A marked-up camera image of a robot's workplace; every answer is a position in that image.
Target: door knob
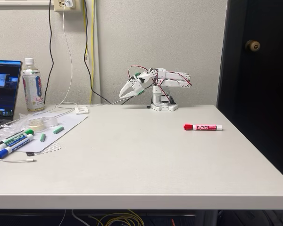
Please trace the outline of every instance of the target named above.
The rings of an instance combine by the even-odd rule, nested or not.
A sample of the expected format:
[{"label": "door knob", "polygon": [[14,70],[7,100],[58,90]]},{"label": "door knob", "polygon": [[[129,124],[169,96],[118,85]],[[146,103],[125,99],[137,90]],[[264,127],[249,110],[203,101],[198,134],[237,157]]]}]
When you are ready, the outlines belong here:
[{"label": "door knob", "polygon": [[250,50],[252,52],[257,52],[260,49],[260,43],[258,41],[249,40],[245,44],[245,49]]}]

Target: wall socket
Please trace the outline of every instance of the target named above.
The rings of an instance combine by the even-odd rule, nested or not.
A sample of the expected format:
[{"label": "wall socket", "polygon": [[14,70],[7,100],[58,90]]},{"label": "wall socket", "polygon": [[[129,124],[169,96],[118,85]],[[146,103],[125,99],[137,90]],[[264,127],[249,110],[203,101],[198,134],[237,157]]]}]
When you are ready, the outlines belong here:
[{"label": "wall socket", "polygon": [[[55,12],[63,13],[64,10],[64,4],[66,0],[53,0],[53,8]],[[81,12],[82,11],[82,4],[81,0],[72,0],[73,1],[73,7],[65,7],[65,12]]]}]

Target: plastic bottle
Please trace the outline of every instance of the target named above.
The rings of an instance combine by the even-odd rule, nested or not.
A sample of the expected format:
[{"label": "plastic bottle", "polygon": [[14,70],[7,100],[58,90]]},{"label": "plastic bottle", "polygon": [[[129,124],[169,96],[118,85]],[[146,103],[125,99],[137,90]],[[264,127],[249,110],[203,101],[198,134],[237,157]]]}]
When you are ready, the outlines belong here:
[{"label": "plastic bottle", "polygon": [[40,71],[34,66],[33,58],[25,58],[25,64],[22,79],[27,110],[41,111],[44,109],[44,97]]}]

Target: green marker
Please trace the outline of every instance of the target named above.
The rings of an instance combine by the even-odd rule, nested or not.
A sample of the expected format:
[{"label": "green marker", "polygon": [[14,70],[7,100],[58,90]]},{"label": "green marker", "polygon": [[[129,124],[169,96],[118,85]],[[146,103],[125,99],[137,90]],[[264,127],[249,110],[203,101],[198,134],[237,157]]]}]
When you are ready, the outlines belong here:
[{"label": "green marker", "polygon": [[2,141],[2,144],[0,144],[0,150],[6,148],[7,146],[9,146],[10,144],[22,139],[23,137],[26,137],[28,134],[33,135],[33,130],[32,129],[27,129],[25,131],[22,131],[8,139],[4,139]]}]

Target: laptop screen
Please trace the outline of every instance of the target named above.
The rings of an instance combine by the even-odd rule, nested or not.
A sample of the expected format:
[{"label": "laptop screen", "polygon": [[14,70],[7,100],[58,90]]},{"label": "laptop screen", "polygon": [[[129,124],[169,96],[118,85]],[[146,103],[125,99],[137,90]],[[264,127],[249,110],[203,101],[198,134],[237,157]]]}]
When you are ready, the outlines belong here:
[{"label": "laptop screen", "polygon": [[0,116],[13,117],[21,61],[0,61]]}]

